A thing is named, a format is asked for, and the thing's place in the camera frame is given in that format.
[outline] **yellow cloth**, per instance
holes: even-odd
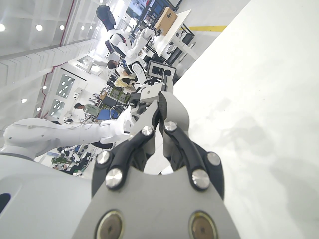
[[[123,78],[129,78],[131,80],[130,84],[127,84],[125,82],[122,81]],[[126,87],[131,87],[131,83],[134,82],[134,79],[132,76],[120,76],[114,83],[114,85],[116,87],[123,87],[123,88],[126,88]]]

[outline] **yellow floor line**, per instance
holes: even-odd
[[[227,25],[218,26],[192,26],[189,27],[191,31],[202,31],[202,32],[222,32],[227,27]]]

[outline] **white tabletop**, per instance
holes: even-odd
[[[169,43],[172,42],[174,35],[176,35],[176,33],[180,30],[190,11],[191,10],[178,13],[177,19],[165,36],[160,35],[158,37],[154,37],[154,48],[159,57],[165,52],[165,49],[169,45]]]
[[[252,0],[174,87],[242,239],[318,238],[318,8]]]

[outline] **ceiling light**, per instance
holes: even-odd
[[[42,31],[42,25],[36,25],[35,28],[37,29],[37,31]]]

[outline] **black robot head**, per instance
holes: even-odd
[[[100,5],[96,10],[96,14],[104,24],[106,30],[115,29],[114,26],[116,25],[116,22],[110,10],[110,7],[108,7],[107,5]]]

